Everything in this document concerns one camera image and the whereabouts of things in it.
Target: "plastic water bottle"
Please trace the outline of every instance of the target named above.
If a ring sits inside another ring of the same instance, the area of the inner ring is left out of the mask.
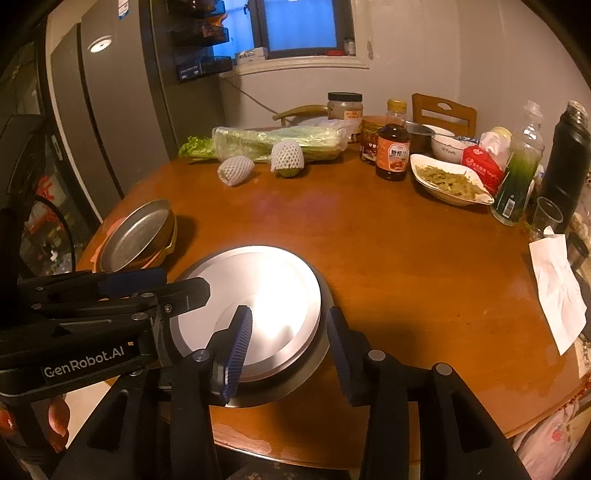
[[[540,106],[530,100],[524,109],[525,125],[511,137],[505,177],[491,207],[493,216],[508,226],[516,225],[523,215],[527,191],[544,153]]]

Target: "window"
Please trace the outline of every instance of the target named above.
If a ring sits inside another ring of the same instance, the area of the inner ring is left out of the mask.
[[[266,47],[270,59],[326,55],[353,38],[349,0],[224,0],[230,41],[214,55]]]

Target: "electrical cable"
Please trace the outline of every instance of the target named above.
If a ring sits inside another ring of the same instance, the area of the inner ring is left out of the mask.
[[[59,211],[57,206],[55,206],[51,201],[47,200],[45,197],[42,197],[41,195],[35,195],[35,200],[37,202],[42,203],[47,208],[49,208],[53,213],[55,213],[56,217],[58,218],[58,220],[62,224],[64,230],[66,231],[66,235],[68,236],[68,241],[70,242],[70,248],[72,249],[70,251],[70,254],[72,255],[72,271],[75,272],[76,271],[76,251],[74,249],[74,237],[72,236],[72,231],[70,230],[70,227],[69,227],[68,223],[66,222],[66,218],[61,214],[61,212]]]
[[[243,95],[246,95],[248,98],[250,98],[250,100],[252,100],[253,102],[255,102],[257,105],[263,107],[265,110],[267,110],[268,112],[274,113],[275,115],[279,115],[279,112],[274,111],[272,108],[267,107],[267,105],[265,105],[264,103],[258,101],[256,98],[254,98],[250,93],[246,93],[244,90],[242,90],[239,86],[234,85],[230,80],[225,79],[223,77],[220,77],[220,79],[222,79],[224,82],[228,83],[229,85],[232,85],[236,90],[238,90],[240,93],[242,93]]]

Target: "white bowl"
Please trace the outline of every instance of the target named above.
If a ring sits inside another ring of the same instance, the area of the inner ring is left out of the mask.
[[[438,160],[449,163],[460,163],[466,144],[455,138],[444,135],[433,135],[431,137],[431,149]]]
[[[430,184],[426,180],[423,180],[421,176],[417,172],[417,168],[422,167],[437,167],[449,173],[459,173],[460,175],[465,175],[470,182],[474,185],[477,185],[482,190],[486,192],[486,188],[482,184],[482,180],[471,168],[465,167],[464,165],[455,165],[452,163],[442,162],[439,160],[435,160],[431,157],[426,157],[425,155],[418,155],[414,154],[410,156],[410,167],[413,171],[415,178],[419,181],[421,185],[425,187],[425,189],[434,197],[443,200],[446,203],[450,203],[451,205],[457,205],[460,207],[464,207],[466,205],[474,205],[474,204],[481,204],[481,205],[492,205],[495,203],[495,199],[488,195],[488,193],[481,193],[480,195],[476,195],[474,200],[466,200],[460,197],[456,197],[451,195],[448,192],[444,192],[443,190],[439,189],[435,185]]]
[[[425,125],[425,127],[429,127],[431,130],[435,132],[436,135],[444,135],[445,137],[455,137],[456,134],[454,132],[450,132],[449,130],[445,130],[445,128],[436,127],[435,125]]]

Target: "wooden table surface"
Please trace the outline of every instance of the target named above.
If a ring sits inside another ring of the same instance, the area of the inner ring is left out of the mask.
[[[558,354],[537,299],[527,233],[485,207],[431,197],[412,173],[402,182],[345,152],[293,179],[268,165],[226,187],[218,164],[172,161],[115,208],[91,240],[80,269],[117,219],[166,198],[178,216],[168,280],[212,252],[267,244],[295,252],[324,275],[353,329],[402,363],[447,362],[507,435],[571,399],[580,386],[573,348]],[[327,355],[287,397],[260,407],[212,407],[221,445],[289,463],[357,468],[368,408],[351,408]],[[411,409],[411,459],[419,457]]]

